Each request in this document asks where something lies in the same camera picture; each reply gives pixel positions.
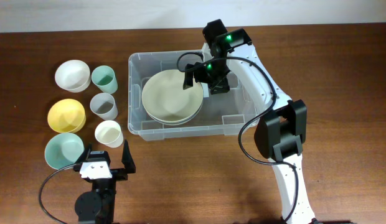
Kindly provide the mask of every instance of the green light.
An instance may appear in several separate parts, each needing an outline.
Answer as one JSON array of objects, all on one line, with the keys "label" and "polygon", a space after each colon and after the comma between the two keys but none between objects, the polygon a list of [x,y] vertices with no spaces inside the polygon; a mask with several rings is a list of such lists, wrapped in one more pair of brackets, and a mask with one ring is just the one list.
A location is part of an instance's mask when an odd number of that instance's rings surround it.
[{"label": "green light", "polygon": [[230,34],[226,36],[226,41],[232,41],[232,36]]}]

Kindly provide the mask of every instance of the green cup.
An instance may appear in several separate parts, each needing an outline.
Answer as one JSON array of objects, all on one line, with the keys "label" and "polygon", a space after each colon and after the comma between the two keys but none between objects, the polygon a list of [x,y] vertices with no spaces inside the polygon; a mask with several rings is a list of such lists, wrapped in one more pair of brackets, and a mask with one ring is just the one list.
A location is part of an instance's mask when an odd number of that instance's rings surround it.
[{"label": "green cup", "polygon": [[114,70],[102,65],[92,72],[92,82],[104,93],[113,94],[117,91],[117,79]]},{"label": "green cup", "polygon": [[45,160],[53,169],[75,163],[83,152],[80,137],[72,133],[62,133],[53,137],[45,148]]}]

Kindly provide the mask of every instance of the stack of plates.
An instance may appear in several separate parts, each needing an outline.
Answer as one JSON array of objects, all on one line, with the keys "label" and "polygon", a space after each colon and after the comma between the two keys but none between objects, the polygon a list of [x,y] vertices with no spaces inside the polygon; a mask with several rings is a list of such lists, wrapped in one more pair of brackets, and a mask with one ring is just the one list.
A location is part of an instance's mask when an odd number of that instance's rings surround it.
[{"label": "stack of plates", "polygon": [[203,88],[183,90],[185,74],[178,70],[165,70],[151,77],[143,87],[142,104],[152,119],[166,125],[179,125],[190,121],[200,111]]}]

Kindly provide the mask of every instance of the white wall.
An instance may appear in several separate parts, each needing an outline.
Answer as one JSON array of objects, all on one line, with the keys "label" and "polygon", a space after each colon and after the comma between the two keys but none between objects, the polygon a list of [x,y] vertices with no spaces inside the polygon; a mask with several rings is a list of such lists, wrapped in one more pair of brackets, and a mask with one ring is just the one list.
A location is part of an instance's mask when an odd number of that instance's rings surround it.
[{"label": "white wall", "polygon": [[0,0],[0,32],[386,22],[386,0]]}]

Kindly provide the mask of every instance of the wooden table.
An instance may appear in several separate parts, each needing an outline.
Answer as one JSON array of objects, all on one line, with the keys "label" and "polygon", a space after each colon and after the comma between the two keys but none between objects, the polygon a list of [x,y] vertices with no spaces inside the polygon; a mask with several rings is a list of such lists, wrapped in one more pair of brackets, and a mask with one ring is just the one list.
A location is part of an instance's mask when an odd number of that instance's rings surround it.
[{"label": "wooden table", "polygon": [[[386,24],[247,27],[277,84],[308,107],[304,176],[320,220],[386,223]],[[246,223],[278,219],[281,201],[270,167],[247,159],[236,136],[146,142],[127,128],[128,57],[134,52],[201,47],[201,29],[111,30],[0,34],[0,223],[53,223],[37,193],[54,170],[45,162],[53,136],[46,121],[58,100],[83,103],[87,123],[77,134],[121,167],[122,148],[95,141],[101,119],[89,111],[100,90],[61,90],[54,80],[64,61],[79,59],[91,71],[114,68],[117,121],[124,129],[137,173],[117,186],[120,223]],[[254,129],[243,141],[259,157]],[[66,171],[44,190],[44,205],[76,223],[74,203],[90,190]]]}]

